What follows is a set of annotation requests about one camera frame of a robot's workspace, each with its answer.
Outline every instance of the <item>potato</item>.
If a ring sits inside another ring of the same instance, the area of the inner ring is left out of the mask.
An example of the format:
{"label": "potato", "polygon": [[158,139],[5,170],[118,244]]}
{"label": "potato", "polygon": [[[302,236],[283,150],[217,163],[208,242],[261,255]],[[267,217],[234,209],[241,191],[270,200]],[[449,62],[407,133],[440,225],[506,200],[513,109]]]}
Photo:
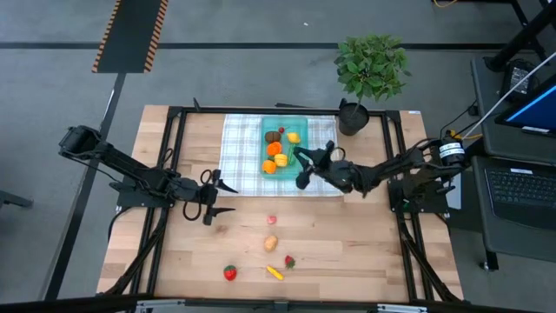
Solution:
{"label": "potato", "polygon": [[276,245],[278,245],[278,238],[276,236],[268,236],[264,240],[264,249],[267,252],[272,252],[276,249]]}
{"label": "potato", "polygon": [[267,133],[264,134],[264,140],[267,143],[280,142],[280,139],[281,139],[281,135],[278,131],[267,131]]}

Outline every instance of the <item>gray floor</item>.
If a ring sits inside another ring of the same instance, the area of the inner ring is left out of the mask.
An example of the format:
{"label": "gray floor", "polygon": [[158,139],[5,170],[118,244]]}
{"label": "gray floor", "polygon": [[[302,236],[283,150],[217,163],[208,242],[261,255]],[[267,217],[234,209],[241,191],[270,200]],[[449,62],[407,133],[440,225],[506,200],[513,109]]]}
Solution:
{"label": "gray floor", "polygon": [[[98,41],[113,1],[7,0],[0,3],[2,41]],[[522,1],[529,17],[536,1]],[[440,10],[428,0],[181,0],[170,2],[163,42],[334,42],[369,32],[407,43],[504,43],[520,29],[511,6],[457,3]],[[539,37],[555,47],[553,29]],[[115,75],[92,74],[94,50],[0,50],[0,189],[32,197],[32,209],[0,211],[0,303],[41,297],[51,259],[83,174],[57,155],[65,128],[97,127]],[[414,76],[403,94],[371,109],[420,110],[427,134],[473,100],[469,51],[409,51]],[[535,60],[534,55],[526,55]],[[331,50],[159,50],[147,75],[127,75],[109,141],[131,152],[145,104],[271,106],[276,102],[336,107],[345,95]],[[473,119],[464,116],[454,128]],[[61,296],[96,289],[116,193],[97,176]],[[473,303],[549,311],[556,305],[556,264],[500,256],[487,274],[479,234],[454,230],[465,298]]]}

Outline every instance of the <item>wooden table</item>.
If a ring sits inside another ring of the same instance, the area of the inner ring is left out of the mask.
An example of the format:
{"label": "wooden table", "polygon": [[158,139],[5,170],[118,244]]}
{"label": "wooden table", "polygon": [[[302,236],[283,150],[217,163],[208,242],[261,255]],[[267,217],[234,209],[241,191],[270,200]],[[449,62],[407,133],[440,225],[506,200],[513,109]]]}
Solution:
{"label": "wooden table", "polygon": [[[142,114],[133,157],[148,166],[156,164],[167,111],[167,106],[150,105]],[[423,122],[418,112],[400,114],[409,147],[425,137]],[[199,183],[203,170],[218,167],[224,117],[223,114],[187,115],[178,166],[183,176]],[[395,134],[394,126],[390,126],[391,133]],[[394,153],[397,153],[395,136],[393,140]],[[372,166],[387,159],[381,120],[376,117],[371,117],[368,125],[354,137],[338,132],[338,144],[355,163]],[[400,239],[394,214],[389,209],[385,183],[365,199],[357,192],[322,198],[219,197],[216,206],[232,207],[236,211],[219,215],[210,227],[204,226],[201,220],[186,221],[181,203],[170,211],[156,296],[408,301]],[[136,256],[145,211],[132,209],[115,223],[98,291],[111,287]],[[277,215],[278,222],[267,225],[268,215]],[[420,215],[420,222],[428,261],[448,288],[462,297],[446,225],[432,214]],[[269,235],[279,238],[276,250],[271,253],[262,247]],[[284,269],[286,255],[296,259],[294,270]],[[143,291],[150,260],[145,264],[140,287]],[[233,282],[226,281],[222,275],[228,264],[239,269]],[[268,264],[285,275],[284,281],[267,273]],[[419,266],[414,260],[413,264],[418,295],[423,297]]]}

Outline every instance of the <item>plaid cloth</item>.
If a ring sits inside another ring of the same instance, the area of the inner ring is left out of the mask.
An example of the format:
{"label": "plaid cloth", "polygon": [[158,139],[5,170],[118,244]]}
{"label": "plaid cloth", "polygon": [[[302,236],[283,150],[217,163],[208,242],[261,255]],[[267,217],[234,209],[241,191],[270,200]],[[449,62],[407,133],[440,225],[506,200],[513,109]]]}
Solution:
{"label": "plaid cloth", "polygon": [[[238,194],[219,191],[219,196],[342,196],[343,193],[312,175],[305,190],[295,180],[275,180],[261,175],[262,115],[227,114],[222,132],[219,169],[224,183]],[[337,143],[333,116],[307,116],[308,148],[324,148],[328,140]]]}

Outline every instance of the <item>black plant pot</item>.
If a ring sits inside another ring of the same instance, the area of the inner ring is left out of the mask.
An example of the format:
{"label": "black plant pot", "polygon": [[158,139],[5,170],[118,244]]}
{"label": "black plant pot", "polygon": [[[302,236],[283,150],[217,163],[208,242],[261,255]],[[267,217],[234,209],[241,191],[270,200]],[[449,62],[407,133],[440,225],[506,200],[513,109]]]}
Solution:
{"label": "black plant pot", "polygon": [[346,136],[357,134],[368,123],[367,109],[360,105],[357,111],[354,112],[356,106],[357,103],[348,103],[346,99],[341,99],[338,128],[340,133]]}

